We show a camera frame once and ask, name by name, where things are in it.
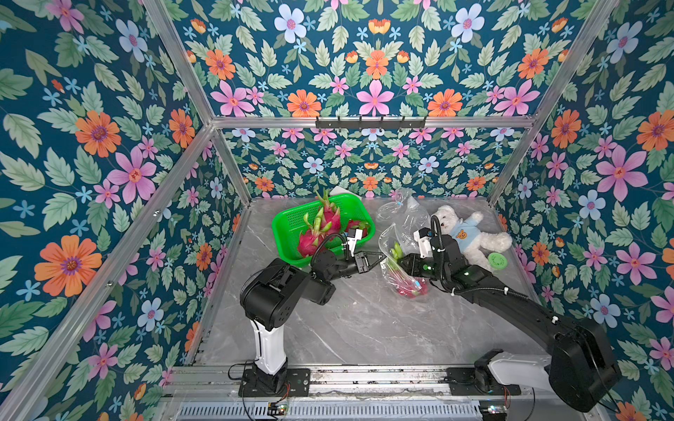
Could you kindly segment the pink dragon fruit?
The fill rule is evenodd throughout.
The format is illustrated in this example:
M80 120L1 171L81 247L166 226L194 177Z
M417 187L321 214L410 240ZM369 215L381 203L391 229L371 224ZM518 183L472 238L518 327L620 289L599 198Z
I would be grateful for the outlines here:
M326 219L324 210L321 207L313 219L308 213L304 215L307 230L300 234L298 243L298 252L302 257L313 256L332 228L333 224Z
M428 294L428 284L426 281L407 275L398 264L398 261L404 257L402 247L400 247L398 242L394 243L393 248L390 249L390 254L391 256L387 258L384 268L387 270L386 277L389 283L396 289L398 294L405 298L418 298L419 296Z
M326 234L340 233L342 231L342 215L340 207L330 201L328 191L324 191L318 198L323 210L321 231Z
M365 239L369 235L370 223L365 220L351 219L348 222L346 233L355 233L357 230L362 231L362 238Z

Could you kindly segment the green plastic basket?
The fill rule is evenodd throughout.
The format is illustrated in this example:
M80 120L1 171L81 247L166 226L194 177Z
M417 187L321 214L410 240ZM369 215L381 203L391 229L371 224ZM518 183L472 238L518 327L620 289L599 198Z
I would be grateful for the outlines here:
M333 231L340 228L345 233L348 230L348 224L354 221L363 223L365 226L363 238L356 242L358 247L374 237L375 223L358 196L351 194L329 196L328 202L340 211L340 223L331 226ZM310 264L315 247L313 241L304 241L305 234L310 232L306 221L313 225L316 215L323 208L322 200L316 200L284 210L274 217L271 227L279 257L282 260L299 268Z

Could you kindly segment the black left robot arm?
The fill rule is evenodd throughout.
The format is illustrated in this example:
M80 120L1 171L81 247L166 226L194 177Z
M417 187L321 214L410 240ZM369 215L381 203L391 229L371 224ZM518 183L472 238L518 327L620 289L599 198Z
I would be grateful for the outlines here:
M335 280L366 274L384 259L381 252L346 252L340 258L324 250L312 256L309 271L275 259L256 273L240 293L240 305L256 335L256 371L273 381L285 375L284 324L300 300L326 305L335 294Z

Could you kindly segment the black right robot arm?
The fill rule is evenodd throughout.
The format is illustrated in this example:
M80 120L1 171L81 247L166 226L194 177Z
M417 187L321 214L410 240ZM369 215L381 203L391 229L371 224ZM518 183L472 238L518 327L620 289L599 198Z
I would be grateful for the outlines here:
M475 363L483 388L518 385L554 392L573 410L589 412L622 378L607 332L592 319L563 316L507 287L490 271L468 263L449 235L430 240L431 256L407 254L407 275L438 282L451 296L483 307L526 333L545 353L492 350Z

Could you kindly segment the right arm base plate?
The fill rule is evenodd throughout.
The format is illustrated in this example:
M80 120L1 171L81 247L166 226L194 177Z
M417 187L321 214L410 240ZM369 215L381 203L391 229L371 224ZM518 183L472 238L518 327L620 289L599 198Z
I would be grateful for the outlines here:
M442 380L454 396L520 396L518 385L503 385L485 368L452 367L445 370Z

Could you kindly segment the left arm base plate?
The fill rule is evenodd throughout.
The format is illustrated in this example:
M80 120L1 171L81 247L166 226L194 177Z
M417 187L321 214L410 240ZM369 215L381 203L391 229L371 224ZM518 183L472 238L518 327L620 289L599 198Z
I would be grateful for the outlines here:
M309 395L311 383L309 368L282 368L276 375L268 375L257 366L247 368L238 391L239 397L282 397Z

